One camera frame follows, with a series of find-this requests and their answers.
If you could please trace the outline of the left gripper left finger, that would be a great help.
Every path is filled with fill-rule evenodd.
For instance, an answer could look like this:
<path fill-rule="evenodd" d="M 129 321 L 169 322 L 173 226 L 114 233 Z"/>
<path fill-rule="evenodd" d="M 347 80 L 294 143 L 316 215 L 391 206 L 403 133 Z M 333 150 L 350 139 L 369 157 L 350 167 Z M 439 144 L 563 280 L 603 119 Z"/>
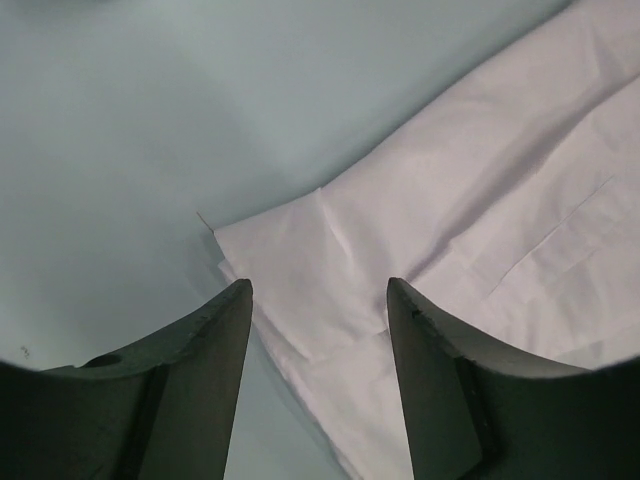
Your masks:
<path fill-rule="evenodd" d="M 2 477 L 222 478 L 252 309 L 252 285 L 241 279 L 82 366 L 3 363 Z"/>

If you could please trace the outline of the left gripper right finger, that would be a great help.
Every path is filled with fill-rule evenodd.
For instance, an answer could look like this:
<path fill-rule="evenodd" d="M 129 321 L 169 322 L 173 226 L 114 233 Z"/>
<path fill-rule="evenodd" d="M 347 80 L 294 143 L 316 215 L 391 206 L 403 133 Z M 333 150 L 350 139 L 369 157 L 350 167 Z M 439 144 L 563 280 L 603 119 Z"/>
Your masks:
<path fill-rule="evenodd" d="M 586 370 L 508 345 L 387 285 L 417 479 L 635 479 L 639 362 Z"/>

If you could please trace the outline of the white long sleeve shirt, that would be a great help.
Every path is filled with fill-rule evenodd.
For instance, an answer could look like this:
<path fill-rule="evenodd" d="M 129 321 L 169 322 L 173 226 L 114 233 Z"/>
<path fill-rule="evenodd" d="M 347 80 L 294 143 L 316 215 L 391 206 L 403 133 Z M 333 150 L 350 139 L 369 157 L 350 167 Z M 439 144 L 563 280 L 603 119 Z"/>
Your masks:
<path fill-rule="evenodd" d="M 639 351 L 639 5 L 578 1 L 327 186 L 218 229 L 229 281 L 353 479 L 408 479 L 392 277 L 594 368 Z"/>

